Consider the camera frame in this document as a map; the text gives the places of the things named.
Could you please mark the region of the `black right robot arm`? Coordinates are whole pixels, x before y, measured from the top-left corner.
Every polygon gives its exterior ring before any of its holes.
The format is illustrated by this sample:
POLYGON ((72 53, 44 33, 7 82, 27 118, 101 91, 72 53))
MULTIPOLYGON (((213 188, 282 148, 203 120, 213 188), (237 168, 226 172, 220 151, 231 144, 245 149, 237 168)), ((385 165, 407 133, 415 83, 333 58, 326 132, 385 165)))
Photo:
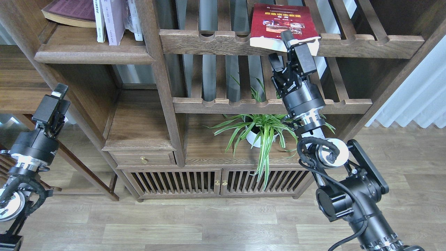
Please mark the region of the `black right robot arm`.
POLYGON ((325 106, 319 88, 308 76, 317 71, 307 44, 299 43, 290 30, 281 33, 288 54, 286 67, 276 53, 269 55, 272 82, 288 114, 282 123, 299 140, 299 163, 312 172, 318 185, 316 199, 329 219, 344 219, 353 234, 333 246, 333 251, 356 238, 365 251, 422 251, 398 238, 377 202, 389 192, 389 186, 362 147, 355 140, 347 143, 326 138, 320 128, 325 124, 318 111, 325 106))

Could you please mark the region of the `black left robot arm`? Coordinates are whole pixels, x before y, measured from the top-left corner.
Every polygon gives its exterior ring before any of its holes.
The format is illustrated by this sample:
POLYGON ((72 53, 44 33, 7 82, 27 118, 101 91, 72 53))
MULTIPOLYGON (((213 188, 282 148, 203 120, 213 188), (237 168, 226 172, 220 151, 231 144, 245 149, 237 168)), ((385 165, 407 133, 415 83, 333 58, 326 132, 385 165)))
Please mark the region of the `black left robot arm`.
POLYGON ((32 120, 35 129, 22 132, 11 150, 1 151, 17 163, 8 174, 1 189, 1 221, 13 220, 11 227, 1 235, 2 251, 18 251, 23 237, 19 232, 30 214, 43 205, 52 190, 40 184, 40 172, 49 170, 59 148, 58 134, 65 124, 65 113, 70 102, 65 100, 68 86, 59 83, 51 95, 45 95, 32 120))

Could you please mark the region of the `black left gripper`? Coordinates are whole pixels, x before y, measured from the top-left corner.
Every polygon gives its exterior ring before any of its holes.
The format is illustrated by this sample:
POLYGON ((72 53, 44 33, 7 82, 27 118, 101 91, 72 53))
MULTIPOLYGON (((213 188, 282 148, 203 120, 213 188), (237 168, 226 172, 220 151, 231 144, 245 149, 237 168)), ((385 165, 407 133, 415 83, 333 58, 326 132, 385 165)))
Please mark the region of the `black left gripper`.
POLYGON ((35 130, 20 133, 11 150, 1 150, 17 160, 16 167, 49 166, 59 148, 58 134, 65 124, 65 114, 71 104, 65 100, 68 86, 58 83, 51 95, 45 95, 32 120, 35 130))

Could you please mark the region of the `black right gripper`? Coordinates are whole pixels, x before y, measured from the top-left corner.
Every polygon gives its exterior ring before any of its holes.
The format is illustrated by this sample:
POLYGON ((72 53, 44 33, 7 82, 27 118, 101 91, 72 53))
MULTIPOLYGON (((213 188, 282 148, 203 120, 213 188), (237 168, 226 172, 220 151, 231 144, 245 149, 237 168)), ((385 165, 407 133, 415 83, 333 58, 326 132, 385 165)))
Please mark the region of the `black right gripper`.
POLYGON ((272 81, 289 117, 297 119, 312 109, 322 109, 325 102, 319 88, 308 80, 309 74, 317 72, 308 45, 306 43, 292 45, 294 36, 290 30, 281 32, 281 38, 287 49, 288 66, 283 67, 277 53, 269 54, 272 81))

